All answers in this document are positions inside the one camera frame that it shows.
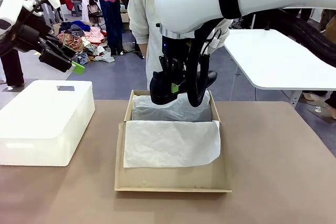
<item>folding chair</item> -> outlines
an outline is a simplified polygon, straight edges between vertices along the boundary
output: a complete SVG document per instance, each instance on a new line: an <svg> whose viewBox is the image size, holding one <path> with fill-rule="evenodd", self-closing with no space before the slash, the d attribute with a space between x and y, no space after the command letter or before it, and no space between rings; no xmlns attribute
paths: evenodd
<svg viewBox="0 0 336 224"><path fill-rule="evenodd" d="M89 6L96 6L98 11L95 12L95 13L92 13L89 9ZM99 25L99 19L104 18L104 16L103 16L103 13L102 13L101 9L99 8L97 2L95 0L89 0L89 4L88 4L87 8L88 8L88 11L89 11L89 18L93 18L95 20L95 24L97 24L98 27L102 30L101 25Z"/></svg>

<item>person in pink shirt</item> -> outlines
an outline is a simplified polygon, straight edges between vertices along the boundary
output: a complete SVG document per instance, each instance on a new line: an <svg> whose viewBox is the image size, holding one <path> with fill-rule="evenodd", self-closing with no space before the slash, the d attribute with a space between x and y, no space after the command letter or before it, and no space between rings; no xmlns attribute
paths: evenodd
<svg viewBox="0 0 336 224"><path fill-rule="evenodd" d="M104 16L108 46L112 55L122 55L122 30L123 24L120 14L120 0L99 0Z"/></svg>

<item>person in white sweatshirt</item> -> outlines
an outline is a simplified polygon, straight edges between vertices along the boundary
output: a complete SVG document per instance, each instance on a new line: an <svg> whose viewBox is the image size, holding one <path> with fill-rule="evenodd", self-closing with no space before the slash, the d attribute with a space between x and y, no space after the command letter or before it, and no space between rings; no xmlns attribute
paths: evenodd
<svg viewBox="0 0 336 224"><path fill-rule="evenodd" d="M159 23L155 12L154 0L130 0L128 4L130 29L139 44L142 54L146 57L147 88L154 71L162 71L159 56L162 54L162 35L156 27ZM229 35L228 27L232 20L225 19L217 28L222 30L217 48L224 45L224 40ZM208 53L213 53L216 48L209 47Z"/></svg>

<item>tabletop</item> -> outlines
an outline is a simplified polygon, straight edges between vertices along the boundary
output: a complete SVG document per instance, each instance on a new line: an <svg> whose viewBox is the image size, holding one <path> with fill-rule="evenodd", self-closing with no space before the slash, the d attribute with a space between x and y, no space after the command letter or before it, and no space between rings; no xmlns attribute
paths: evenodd
<svg viewBox="0 0 336 224"><path fill-rule="evenodd" d="M225 47L258 89L336 90L336 68L276 30L232 29Z"/></svg>
<svg viewBox="0 0 336 224"><path fill-rule="evenodd" d="M233 193L115 192L127 104L96 101L67 167L0 167L0 223L336 223L336 160L284 102L216 103Z"/></svg>

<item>gray floor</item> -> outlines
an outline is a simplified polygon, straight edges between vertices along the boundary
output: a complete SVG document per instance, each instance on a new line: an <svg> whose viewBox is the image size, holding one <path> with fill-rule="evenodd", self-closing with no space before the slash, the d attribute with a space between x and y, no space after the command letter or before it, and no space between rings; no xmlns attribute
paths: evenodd
<svg viewBox="0 0 336 224"><path fill-rule="evenodd" d="M133 37L128 32L124 34L124 42L130 42ZM39 63L37 56L33 54L21 54L25 78L32 79L58 79L58 80L89 80L93 83L93 95L95 99L127 100L132 89L146 89L145 60L141 60L134 53L124 56L116 56L115 62L89 62L82 75L71 73L59 73L50 69L45 64ZM228 52L221 48L211 56L211 69L218 72L218 80L211 86L216 101L227 101L236 64L230 58ZM17 93L1 92L0 108L9 102ZM256 90L257 101L288 101L281 91ZM242 74L236 79L233 92L233 101L254 101L255 88ZM310 127L322 139L327 148L336 156L336 123L328 124L307 110L310 105L298 103L296 110Z"/></svg>

